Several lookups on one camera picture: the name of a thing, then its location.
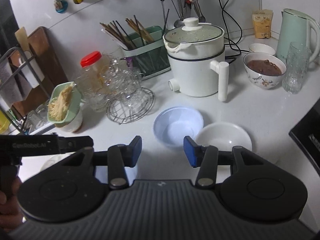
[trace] ribbed gray surface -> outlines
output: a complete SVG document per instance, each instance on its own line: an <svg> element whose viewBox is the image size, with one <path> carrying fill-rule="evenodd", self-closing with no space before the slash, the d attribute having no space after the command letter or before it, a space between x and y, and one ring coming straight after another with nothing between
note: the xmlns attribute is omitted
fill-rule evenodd
<svg viewBox="0 0 320 240"><path fill-rule="evenodd" d="M189 180L143 181L113 191L89 216L65 224L27 221L10 233L14 240L308 240L299 221L259 225L227 212L211 191Z"/></svg>

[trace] power cord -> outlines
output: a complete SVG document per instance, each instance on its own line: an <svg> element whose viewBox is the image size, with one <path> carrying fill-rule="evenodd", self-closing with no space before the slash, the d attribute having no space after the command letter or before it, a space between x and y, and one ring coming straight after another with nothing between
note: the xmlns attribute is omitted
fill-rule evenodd
<svg viewBox="0 0 320 240"><path fill-rule="evenodd" d="M239 23L225 10L225 7L227 6L229 0L226 1L226 3L222 6L222 3L221 3L221 0L218 0L219 1L219 4L220 4L220 7L221 7L221 14L222 14L222 19L223 19L223 23L225 25L225 28L226 28L226 31L227 31L227 36L228 38L225 37L226 40L228 40L228 44L225 44L225 45L229 45L229 47L234 50L234 51L237 51L239 52L238 54L236 55L229 55L229 56L226 56L225 58L226 59L232 59L232 61L230 61L229 63L232 63L236 60L236 57L240 56L241 55L241 52L247 52L249 53L249 51L247 50L243 50L243 49L240 49L239 46L237 45L241 39L242 39L242 36L243 36L243 31L242 31L242 28L241 26L239 25ZM229 35L229 30L228 30L228 26L227 26L227 23L226 23L226 20L225 20L225 17L224 17L224 13L226 13L239 27L240 31L241 31L241 34L240 34L240 38L237 42L234 42L233 40L230 39L230 35Z"/></svg>

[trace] bowl of brown food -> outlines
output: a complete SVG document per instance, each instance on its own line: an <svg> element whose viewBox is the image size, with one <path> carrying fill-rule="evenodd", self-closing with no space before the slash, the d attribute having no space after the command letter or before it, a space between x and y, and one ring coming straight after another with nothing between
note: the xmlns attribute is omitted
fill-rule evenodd
<svg viewBox="0 0 320 240"><path fill-rule="evenodd" d="M264 52L249 53L243 61L250 82L263 89L278 85L287 70L281 60Z"/></svg>

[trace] wooden cutting board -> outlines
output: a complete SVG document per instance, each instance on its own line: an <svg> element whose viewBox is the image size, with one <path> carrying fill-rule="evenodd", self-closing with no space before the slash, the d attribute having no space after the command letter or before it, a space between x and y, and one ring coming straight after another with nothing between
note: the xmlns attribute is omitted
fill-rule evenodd
<svg viewBox="0 0 320 240"><path fill-rule="evenodd" d="M33 54L36 54L36 61L44 74L43 86L51 95L55 86L68 82L68 79L60 65L57 55L47 36L47 28L39 27L28 36L28 42ZM19 66L20 53L15 51L11 56L11 61L15 66ZM16 102L13 106L21 116L26 116L31 110L35 110L48 98L40 86L32 89L26 100Z"/></svg>

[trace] human hand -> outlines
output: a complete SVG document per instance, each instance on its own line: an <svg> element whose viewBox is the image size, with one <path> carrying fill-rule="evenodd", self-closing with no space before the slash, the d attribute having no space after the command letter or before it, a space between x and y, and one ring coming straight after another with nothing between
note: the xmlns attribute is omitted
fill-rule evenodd
<svg viewBox="0 0 320 240"><path fill-rule="evenodd" d="M22 184L19 177L12 183L12 197L7 199L6 195L0 191L0 227L9 232L22 223L23 215L19 209L17 192Z"/></svg>

